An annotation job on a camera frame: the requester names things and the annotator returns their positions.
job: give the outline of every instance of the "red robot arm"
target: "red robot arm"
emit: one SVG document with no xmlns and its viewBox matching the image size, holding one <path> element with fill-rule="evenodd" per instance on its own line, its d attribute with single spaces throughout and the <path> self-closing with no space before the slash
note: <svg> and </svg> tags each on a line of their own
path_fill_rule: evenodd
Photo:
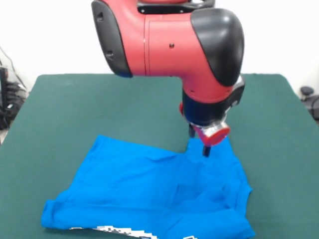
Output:
<svg viewBox="0 0 319 239">
<path fill-rule="evenodd" d="M 230 129 L 227 111 L 240 102 L 244 34 L 234 13 L 214 0 L 94 0 L 94 22 L 111 70 L 122 77 L 177 76 L 180 111 L 204 155 Z"/>
</svg>

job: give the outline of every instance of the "fabric fold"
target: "fabric fold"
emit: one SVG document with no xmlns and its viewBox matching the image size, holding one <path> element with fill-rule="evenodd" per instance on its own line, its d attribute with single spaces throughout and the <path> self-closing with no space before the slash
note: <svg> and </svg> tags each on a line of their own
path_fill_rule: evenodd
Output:
<svg viewBox="0 0 319 239">
<path fill-rule="evenodd" d="M 43 227 L 102 226 L 145 231 L 159 239 L 248 239 L 252 191 L 229 139 L 206 158 L 202 142 L 185 153 L 98 136 L 71 186 L 45 204 Z"/>
</svg>

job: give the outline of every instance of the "green table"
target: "green table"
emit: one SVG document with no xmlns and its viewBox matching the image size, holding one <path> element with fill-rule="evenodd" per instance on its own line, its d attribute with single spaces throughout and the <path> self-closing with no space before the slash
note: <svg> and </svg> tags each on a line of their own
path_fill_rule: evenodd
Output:
<svg viewBox="0 0 319 239">
<path fill-rule="evenodd" d="M 233 149 L 253 193 L 258 239 L 319 237 L 319 129 L 279 75 L 245 75 L 228 116 Z M 41 227 L 47 199 L 67 189 L 99 134 L 183 152 L 181 82 L 114 75 L 39 77 L 0 147 L 0 238 L 124 238 Z"/>
</svg>

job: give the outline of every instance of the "black cable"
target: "black cable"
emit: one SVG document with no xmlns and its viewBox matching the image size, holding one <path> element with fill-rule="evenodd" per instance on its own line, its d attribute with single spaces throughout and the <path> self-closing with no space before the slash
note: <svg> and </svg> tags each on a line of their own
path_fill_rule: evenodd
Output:
<svg viewBox="0 0 319 239">
<path fill-rule="evenodd" d="M 15 71 L 15 68 L 14 68 L 14 65 L 13 65 L 13 62 L 12 62 L 12 60 L 11 60 L 11 58 L 10 57 L 8 57 L 8 55 L 5 53 L 5 51 L 1 48 L 1 46 L 0 46 L 0 51 L 2 51 L 2 53 L 4 54 L 4 56 L 10 61 L 10 63 L 11 63 L 11 67 L 12 67 L 12 70 L 13 70 L 13 72 L 14 72 L 14 74 L 15 74 L 15 76 L 18 78 L 18 80 L 20 81 L 20 83 L 23 85 L 23 87 L 24 88 L 26 88 L 26 86 L 25 86 L 25 84 L 23 83 L 23 81 L 21 80 L 21 78 L 19 77 L 19 75 L 16 73 L 16 71 Z"/>
<path fill-rule="evenodd" d="M 313 116 L 313 118 L 316 120 L 316 117 L 315 117 L 315 110 L 314 110 L 314 106 L 315 106 L 315 103 L 319 100 L 319 96 L 313 101 L 313 103 L 311 104 L 311 114 Z"/>
</svg>

